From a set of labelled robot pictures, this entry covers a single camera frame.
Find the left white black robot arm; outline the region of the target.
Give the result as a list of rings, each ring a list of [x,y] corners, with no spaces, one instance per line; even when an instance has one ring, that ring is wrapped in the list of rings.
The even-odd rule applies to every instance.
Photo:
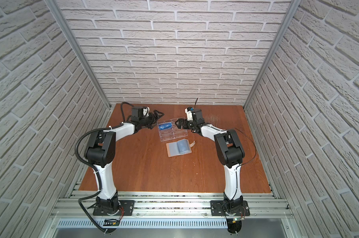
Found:
[[[98,194],[95,208],[101,209],[107,214],[115,214],[121,207],[112,173],[116,142],[136,134],[140,129],[153,129],[163,116],[164,113],[158,110],[150,112],[148,107],[136,107],[132,108],[132,114],[120,125],[98,129],[90,133],[84,156],[96,177]]]

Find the tan leather card holder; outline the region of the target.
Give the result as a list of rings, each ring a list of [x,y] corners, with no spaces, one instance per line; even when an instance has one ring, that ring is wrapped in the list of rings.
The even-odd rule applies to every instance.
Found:
[[[195,146],[195,141],[189,143],[188,139],[178,140],[166,144],[168,157],[175,157],[192,153],[191,148]]]

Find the clear plastic organizer box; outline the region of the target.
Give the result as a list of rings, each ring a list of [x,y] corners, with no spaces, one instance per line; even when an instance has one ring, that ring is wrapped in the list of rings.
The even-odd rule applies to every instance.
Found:
[[[159,131],[159,137],[160,137],[160,141],[164,142],[164,141],[169,141],[169,140],[174,140],[174,139],[179,139],[179,138],[183,138],[183,137],[187,137],[188,136],[188,132],[187,130],[181,130],[178,129],[178,127],[176,126],[175,122],[178,118],[175,119],[170,119],[170,120],[165,120],[165,121],[159,121],[157,123],[157,127],[158,124],[160,123],[167,123],[167,122],[171,122],[173,127],[169,130],[164,130],[164,131]]]

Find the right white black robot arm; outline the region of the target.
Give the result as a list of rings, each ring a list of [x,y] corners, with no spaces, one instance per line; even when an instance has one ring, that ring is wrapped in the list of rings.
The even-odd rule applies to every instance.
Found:
[[[237,208],[243,204],[240,174],[245,157],[237,132],[223,130],[204,122],[199,124],[187,119],[178,119],[175,125],[179,129],[190,130],[215,142],[217,157],[225,170],[226,186],[223,207],[229,214],[236,213]]]

